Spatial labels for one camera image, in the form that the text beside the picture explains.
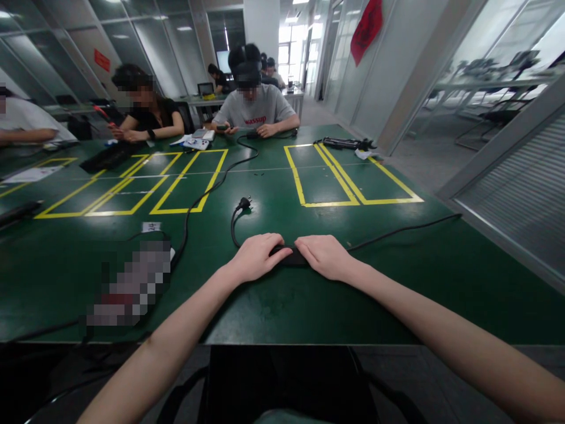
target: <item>forearm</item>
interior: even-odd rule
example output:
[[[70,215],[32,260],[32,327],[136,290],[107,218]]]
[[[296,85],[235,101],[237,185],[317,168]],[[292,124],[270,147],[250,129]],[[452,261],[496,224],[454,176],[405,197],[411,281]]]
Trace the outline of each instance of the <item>forearm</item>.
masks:
[[[565,420],[565,383],[436,302],[366,264],[347,281],[404,323],[460,377],[519,422]]]
[[[292,130],[293,128],[298,128],[300,126],[300,119],[297,114],[292,115],[290,118],[275,124],[277,126],[277,132],[283,133],[284,131]]]
[[[3,131],[0,141],[4,144],[43,143],[57,136],[57,131],[51,128],[29,131]]]
[[[198,339],[236,285],[225,268],[220,268],[125,362],[78,422],[139,422],[174,383]]]
[[[155,133],[155,138],[157,139],[170,138],[170,137],[176,137],[178,135],[183,135],[184,127],[171,126],[171,127],[159,128],[157,130],[153,130],[153,132]]]

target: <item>white shirt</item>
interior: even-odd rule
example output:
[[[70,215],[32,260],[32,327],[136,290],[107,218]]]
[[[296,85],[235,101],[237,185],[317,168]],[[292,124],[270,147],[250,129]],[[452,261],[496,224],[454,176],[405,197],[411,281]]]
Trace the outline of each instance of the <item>white shirt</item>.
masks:
[[[77,139],[39,106],[23,99],[6,97],[6,113],[0,113],[0,130],[30,131],[44,128],[57,131],[55,138],[47,143]]]

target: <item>hair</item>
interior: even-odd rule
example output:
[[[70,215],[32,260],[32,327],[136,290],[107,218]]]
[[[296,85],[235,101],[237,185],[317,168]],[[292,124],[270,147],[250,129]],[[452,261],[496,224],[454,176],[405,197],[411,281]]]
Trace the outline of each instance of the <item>hair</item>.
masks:
[[[219,73],[220,73],[220,70],[218,69],[218,67],[217,67],[216,65],[214,65],[214,64],[209,64],[209,65],[208,65],[208,73],[209,73],[210,75],[212,75],[212,74],[219,74]]]
[[[234,70],[236,67],[243,62],[261,62],[261,53],[255,44],[240,45],[230,51],[228,65],[233,74],[235,74]]]
[[[0,87],[0,97],[12,97],[13,95],[14,93],[6,87]]]
[[[157,107],[161,113],[163,127],[170,127],[172,125],[172,116],[165,109],[165,98],[155,92],[153,88],[153,75],[147,74],[138,65],[123,64],[116,69],[112,82],[120,91],[139,91],[141,87],[149,87],[157,99]]]
[[[121,91],[138,91],[141,87],[150,87],[153,90],[153,76],[134,64],[118,67],[112,82]]]

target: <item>paper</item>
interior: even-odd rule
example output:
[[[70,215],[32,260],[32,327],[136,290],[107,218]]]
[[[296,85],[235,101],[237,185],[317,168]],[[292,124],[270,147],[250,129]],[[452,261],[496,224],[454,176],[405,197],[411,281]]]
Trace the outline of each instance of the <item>paper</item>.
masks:
[[[359,149],[355,150],[355,156],[357,156],[359,159],[365,160],[367,159],[369,156],[377,156],[377,152],[374,151],[361,151]]]
[[[161,223],[143,223],[141,226],[142,233],[150,233],[152,231],[160,231]]]
[[[63,169],[62,166],[57,167],[41,167],[41,168],[30,168],[19,174],[15,174],[12,177],[4,180],[4,184],[18,184],[18,183],[35,183],[36,181],[41,181],[45,177]]]

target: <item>woman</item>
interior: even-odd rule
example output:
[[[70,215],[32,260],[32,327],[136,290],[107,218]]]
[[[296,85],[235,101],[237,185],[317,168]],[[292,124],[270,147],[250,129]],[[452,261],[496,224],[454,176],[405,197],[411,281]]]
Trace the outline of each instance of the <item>woman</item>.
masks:
[[[185,134],[185,124],[175,102],[153,90],[153,76],[137,65],[124,64],[116,69],[112,82],[126,91],[134,106],[122,125],[109,125],[116,140],[129,143]]]

